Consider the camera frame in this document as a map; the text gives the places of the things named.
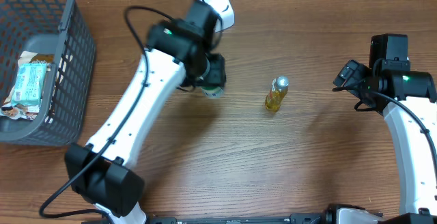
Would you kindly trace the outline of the green white can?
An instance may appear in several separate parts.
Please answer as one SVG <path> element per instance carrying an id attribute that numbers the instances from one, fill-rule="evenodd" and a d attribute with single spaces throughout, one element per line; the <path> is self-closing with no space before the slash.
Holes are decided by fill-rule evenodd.
<path id="1" fill-rule="evenodd" d="M 216 86 L 216 87 L 202 86 L 201 90 L 203 94 L 208 98 L 220 98 L 224 93 L 224 88 L 220 86 Z"/>

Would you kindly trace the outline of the yellow drink bottle grey cap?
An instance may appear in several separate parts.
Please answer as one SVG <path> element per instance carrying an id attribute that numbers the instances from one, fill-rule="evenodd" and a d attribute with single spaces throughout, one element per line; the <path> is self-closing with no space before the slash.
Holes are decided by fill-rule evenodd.
<path id="1" fill-rule="evenodd" d="M 265 99 L 265 107 L 269 111 L 278 111 L 281 102 L 289 89 L 289 79 L 286 76 L 279 76 L 272 81 L 271 88 Z"/>

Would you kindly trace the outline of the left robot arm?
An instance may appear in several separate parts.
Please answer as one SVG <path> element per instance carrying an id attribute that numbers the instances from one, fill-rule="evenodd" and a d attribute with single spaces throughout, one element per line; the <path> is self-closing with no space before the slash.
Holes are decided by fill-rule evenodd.
<path id="1" fill-rule="evenodd" d="M 165 16 L 140 43 L 139 66 L 116 108 L 85 145 L 65 155 L 69 185 L 93 205 L 103 223 L 144 223 L 144 182 L 133 168 L 143 142 L 170 95 L 198 87 L 217 98 L 226 83 L 225 60 L 215 52 L 224 22 L 219 8 L 193 2 L 185 18 Z"/>

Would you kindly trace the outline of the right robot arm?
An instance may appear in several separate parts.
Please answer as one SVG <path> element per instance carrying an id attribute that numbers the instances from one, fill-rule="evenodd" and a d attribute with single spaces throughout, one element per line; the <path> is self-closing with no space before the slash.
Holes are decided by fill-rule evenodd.
<path id="1" fill-rule="evenodd" d="M 383 117 L 393 140 L 401 197 L 394 218 L 331 204 L 321 223 L 435 223 L 436 86 L 430 73 L 412 70 L 408 36 L 372 36 L 369 63 L 350 60 L 333 84 L 334 92 L 347 91 L 358 98 L 355 111 Z"/>

